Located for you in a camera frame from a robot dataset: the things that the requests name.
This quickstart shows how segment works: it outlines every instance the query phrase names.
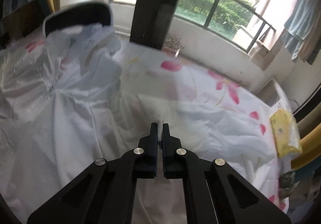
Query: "blue towel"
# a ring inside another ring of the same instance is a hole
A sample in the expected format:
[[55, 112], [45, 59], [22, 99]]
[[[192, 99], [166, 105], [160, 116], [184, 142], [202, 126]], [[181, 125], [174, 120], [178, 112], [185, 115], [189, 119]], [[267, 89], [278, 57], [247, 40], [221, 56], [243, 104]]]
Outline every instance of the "blue towel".
[[317, 15], [318, 0], [298, 0], [290, 18], [285, 22], [285, 34], [282, 40], [285, 48], [292, 54], [292, 60], [296, 59], [304, 39], [311, 31]]

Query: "white bed sheet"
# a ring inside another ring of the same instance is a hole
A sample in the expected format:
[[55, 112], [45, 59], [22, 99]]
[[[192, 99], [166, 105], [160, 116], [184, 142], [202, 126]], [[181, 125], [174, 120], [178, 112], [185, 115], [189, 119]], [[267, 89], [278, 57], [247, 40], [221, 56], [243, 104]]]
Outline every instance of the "white bed sheet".
[[[263, 102], [184, 59], [126, 42], [113, 56], [119, 48], [112, 28], [95, 25], [46, 39], [38, 30], [0, 51], [0, 192], [22, 223], [96, 158], [135, 148], [152, 122], [159, 133], [169, 123], [201, 158], [224, 158], [279, 205]], [[181, 182], [159, 167], [138, 181], [133, 223], [186, 223]]]

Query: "air conditioner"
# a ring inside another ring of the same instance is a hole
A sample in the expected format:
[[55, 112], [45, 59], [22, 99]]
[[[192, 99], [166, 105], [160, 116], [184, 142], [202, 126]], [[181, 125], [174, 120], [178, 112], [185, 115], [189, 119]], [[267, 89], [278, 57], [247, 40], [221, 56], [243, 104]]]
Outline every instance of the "air conditioner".
[[271, 77], [263, 86], [261, 91], [257, 94], [257, 97], [270, 106], [273, 113], [280, 108], [287, 111], [292, 110], [288, 98], [274, 77]]

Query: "window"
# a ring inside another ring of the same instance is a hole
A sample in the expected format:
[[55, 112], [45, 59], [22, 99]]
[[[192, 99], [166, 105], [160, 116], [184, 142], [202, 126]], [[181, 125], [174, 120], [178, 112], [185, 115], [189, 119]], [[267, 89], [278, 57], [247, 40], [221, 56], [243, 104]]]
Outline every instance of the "window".
[[[136, 0], [110, 3], [135, 5]], [[240, 0], [179, 0], [175, 16], [223, 37], [246, 53], [256, 44], [261, 45], [270, 29], [275, 31], [255, 9]]]

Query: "metal screw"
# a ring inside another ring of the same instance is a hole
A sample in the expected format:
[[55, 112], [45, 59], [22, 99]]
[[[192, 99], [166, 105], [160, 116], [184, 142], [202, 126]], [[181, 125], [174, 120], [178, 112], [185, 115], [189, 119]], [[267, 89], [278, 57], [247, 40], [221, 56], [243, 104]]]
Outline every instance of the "metal screw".
[[186, 154], [186, 150], [183, 148], [179, 148], [176, 150], [176, 153], [179, 155], [185, 155]]
[[142, 153], [144, 153], [144, 149], [142, 149], [142, 148], [136, 148], [136, 149], [134, 149], [134, 153], [135, 153], [135, 154], [142, 154]]
[[223, 166], [225, 164], [225, 161], [221, 158], [216, 159], [214, 162], [218, 166]]
[[104, 165], [105, 163], [106, 163], [106, 160], [103, 159], [103, 158], [99, 158], [99, 159], [95, 160], [95, 164], [96, 164], [97, 166], [102, 166], [102, 165]]

